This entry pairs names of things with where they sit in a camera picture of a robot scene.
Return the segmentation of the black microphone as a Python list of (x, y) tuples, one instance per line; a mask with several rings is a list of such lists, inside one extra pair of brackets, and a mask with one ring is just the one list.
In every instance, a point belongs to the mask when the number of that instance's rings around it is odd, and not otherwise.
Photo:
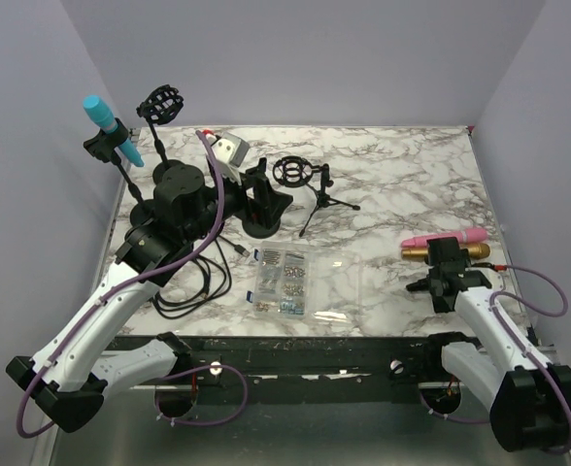
[(408, 292), (411, 293), (429, 292), (431, 289), (430, 279), (429, 278), (419, 279), (413, 283), (408, 283), (405, 286), (405, 288)]

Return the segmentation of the black tripod shock-mount stand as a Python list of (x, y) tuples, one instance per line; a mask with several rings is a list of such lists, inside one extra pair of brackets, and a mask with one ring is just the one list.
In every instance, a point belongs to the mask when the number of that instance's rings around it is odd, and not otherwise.
[(272, 174), (274, 181), (279, 185), (290, 189), (309, 188), (316, 198), (316, 205), (299, 231), (300, 238), (304, 236), (312, 218), (320, 210), (335, 206), (345, 206), (354, 211), (360, 210), (359, 205), (338, 200), (327, 192), (334, 185), (328, 163), (312, 164), (303, 157), (288, 155), (275, 163)]

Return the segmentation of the gold microphone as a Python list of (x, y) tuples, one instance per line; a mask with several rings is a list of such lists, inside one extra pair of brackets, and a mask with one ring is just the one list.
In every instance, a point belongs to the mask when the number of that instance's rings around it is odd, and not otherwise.
[[(467, 250), (471, 259), (485, 259), (490, 256), (490, 247), (485, 243), (475, 243), (469, 245), (461, 245), (463, 250)], [(401, 251), (401, 258), (409, 261), (425, 262), (428, 257), (427, 248), (408, 248)]]

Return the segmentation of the pink microphone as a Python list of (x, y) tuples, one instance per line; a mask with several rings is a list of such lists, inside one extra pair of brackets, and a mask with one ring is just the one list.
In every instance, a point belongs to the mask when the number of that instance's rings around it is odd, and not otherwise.
[(426, 248), (429, 241), (450, 238), (456, 239), (460, 244), (480, 243), (487, 240), (488, 233), (484, 228), (473, 227), (450, 232), (420, 235), (402, 241), (400, 247), (402, 249)]

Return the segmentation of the blue microphone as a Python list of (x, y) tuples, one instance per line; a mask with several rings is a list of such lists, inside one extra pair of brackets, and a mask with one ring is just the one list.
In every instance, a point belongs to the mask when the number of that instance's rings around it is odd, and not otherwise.
[[(115, 117), (108, 104), (98, 95), (88, 95), (83, 100), (83, 108), (89, 119), (105, 134), (121, 135), (122, 124)], [(134, 166), (143, 167), (144, 161), (136, 147), (126, 135), (118, 145), (124, 157)]]

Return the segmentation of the black round-base mic stand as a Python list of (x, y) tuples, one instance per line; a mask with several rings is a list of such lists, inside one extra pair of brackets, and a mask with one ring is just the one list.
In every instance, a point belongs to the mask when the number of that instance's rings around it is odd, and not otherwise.
[(241, 221), (243, 231), (250, 237), (255, 239), (267, 239), (275, 235), (281, 227), (281, 218), (262, 217), (253, 214)]

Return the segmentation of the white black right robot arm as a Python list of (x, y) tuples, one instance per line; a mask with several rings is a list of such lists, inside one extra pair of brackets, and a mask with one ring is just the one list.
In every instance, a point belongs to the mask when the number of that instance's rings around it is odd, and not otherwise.
[(458, 314), (484, 348), (456, 342), (428, 350), (423, 372), (464, 383), (487, 409), (504, 450), (571, 450), (571, 368), (553, 363), (521, 333), (499, 301), (506, 290), (472, 267), (457, 239), (432, 239), (427, 251), (434, 311)]

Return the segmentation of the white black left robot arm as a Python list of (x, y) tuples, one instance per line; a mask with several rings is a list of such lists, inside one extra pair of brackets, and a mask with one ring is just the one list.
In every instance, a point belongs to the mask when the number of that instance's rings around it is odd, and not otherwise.
[(120, 391), (160, 378), (180, 383), (188, 376), (190, 361), (170, 333), (114, 357), (110, 365), (97, 360), (130, 317), (209, 246), (230, 217), (240, 219), (256, 239), (279, 230), (293, 198), (272, 187), (266, 165), (260, 158), (256, 166), (230, 177), (212, 160), (212, 186), (199, 168), (180, 161), (167, 170), (155, 169), (153, 195), (133, 208), (131, 227), (93, 294), (42, 349), (8, 363), (7, 375), (24, 392), (17, 413), (20, 437), (31, 435), (22, 418), (28, 401), (51, 424), (73, 433)]

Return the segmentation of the clear plastic screw box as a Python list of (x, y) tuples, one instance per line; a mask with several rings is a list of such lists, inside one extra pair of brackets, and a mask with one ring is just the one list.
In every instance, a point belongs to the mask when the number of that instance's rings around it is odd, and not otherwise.
[(358, 254), (321, 246), (263, 242), (246, 300), (259, 315), (347, 326), (361, 311)]

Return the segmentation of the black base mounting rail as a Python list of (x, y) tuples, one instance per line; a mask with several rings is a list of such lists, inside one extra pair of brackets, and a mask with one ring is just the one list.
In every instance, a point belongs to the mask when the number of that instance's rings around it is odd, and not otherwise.
[(62, 396), (87, 422), (108, 397), (136, 385), (156, 384), (166, 412), (187, 406), (252, 404), (414, 403), (421, 384), (433, 398), (456, 369), (443, 357), (467, 354), (470, 369), (485, 369), (489, 352), (461, 333), (425, 338), (122, 336), (83, 385)]

